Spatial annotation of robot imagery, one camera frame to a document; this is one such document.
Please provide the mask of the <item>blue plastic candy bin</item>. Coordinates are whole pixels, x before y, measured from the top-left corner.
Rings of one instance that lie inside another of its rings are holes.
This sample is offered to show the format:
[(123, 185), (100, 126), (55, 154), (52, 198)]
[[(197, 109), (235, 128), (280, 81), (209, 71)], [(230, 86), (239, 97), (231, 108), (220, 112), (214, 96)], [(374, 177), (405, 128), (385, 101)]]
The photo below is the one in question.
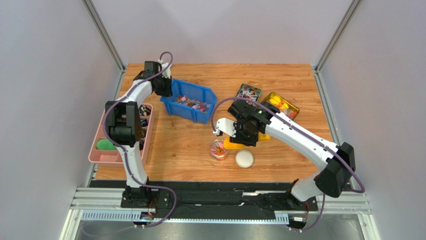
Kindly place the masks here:
[(195, 83), (173, 79), (172, 96), (160, 98), (169, 115), (175, 115), (194, 123), (207, 124), (217, 96), (212, 89)]

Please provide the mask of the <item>yellow plastic scoop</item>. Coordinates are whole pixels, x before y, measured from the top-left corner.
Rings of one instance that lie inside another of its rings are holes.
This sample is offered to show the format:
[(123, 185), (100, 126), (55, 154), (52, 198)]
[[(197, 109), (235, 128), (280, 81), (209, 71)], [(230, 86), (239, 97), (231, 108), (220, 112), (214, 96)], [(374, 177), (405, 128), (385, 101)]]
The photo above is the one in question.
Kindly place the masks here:
[[(262, 141), (269, 141), (271, 137), (268, 134), (259, 133), (258, 134), (258, 140), (260, 142)], [(232, 143), (231, 137), (227, 137), (223, 142), (223, 148), (226, 150), (241, 150), (244, 149), (246, 146), (241, 143)]]

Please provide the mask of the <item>white jar lid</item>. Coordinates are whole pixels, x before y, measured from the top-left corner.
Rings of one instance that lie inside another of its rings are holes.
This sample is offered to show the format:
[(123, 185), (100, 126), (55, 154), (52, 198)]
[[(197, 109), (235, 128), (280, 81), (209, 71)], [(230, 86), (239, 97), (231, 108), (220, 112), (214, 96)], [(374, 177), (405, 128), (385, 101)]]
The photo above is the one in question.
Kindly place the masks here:
[(241, 168), (251, 167), (254, 161), (254, 155), (248, 150), (240, 150), (235, 154), (235, 163)]

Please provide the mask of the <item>clear glass jar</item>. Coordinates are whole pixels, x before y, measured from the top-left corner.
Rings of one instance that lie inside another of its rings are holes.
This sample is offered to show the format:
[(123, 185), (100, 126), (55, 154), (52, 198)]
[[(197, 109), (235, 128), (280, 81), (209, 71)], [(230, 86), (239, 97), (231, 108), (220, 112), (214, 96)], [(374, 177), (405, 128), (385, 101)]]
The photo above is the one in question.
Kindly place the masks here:
[(210, 156), (214, 160), (224, 160), (228, 156), (228, 151), (224, 147), (224, 140), (215, 139), (210, 144)]

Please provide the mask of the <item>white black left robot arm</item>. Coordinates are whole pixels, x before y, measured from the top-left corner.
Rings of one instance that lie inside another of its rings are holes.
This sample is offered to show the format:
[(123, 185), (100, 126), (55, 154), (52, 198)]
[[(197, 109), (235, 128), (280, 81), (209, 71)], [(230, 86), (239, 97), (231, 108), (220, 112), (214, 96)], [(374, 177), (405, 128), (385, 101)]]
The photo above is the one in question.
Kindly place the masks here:
[(103, 131), (121, 155), (126, 187), (126, 200), (149, 201), (152, 198), (148, 175), (142, 162), (140, 141), (144, 130), (141, 125), (140, 105), (152, 93), (170, 97), (172, 93), (172, 62), (146, 61), (144, 69), (134, 78), (130, 89), (119, 99), (105, 104)]

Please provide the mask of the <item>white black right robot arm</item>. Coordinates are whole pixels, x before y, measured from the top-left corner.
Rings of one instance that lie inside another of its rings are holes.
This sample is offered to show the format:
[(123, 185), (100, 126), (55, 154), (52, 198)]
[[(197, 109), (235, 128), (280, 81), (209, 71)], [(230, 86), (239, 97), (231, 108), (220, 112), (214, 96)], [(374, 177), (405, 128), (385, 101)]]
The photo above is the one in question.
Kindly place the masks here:
[(291, 184), (287, 193), (294, 199), (304, 202), (321, 194), (340, 197), (356, 169), (352, 145), (338, 145), (313, 134), (265, 101), (235, 100), (228, 112), (235, 118), (228, 124), (230, 142), (254, 147), (259, 134), (266, 134), (297, 150), (318, 168), (318, 172)]

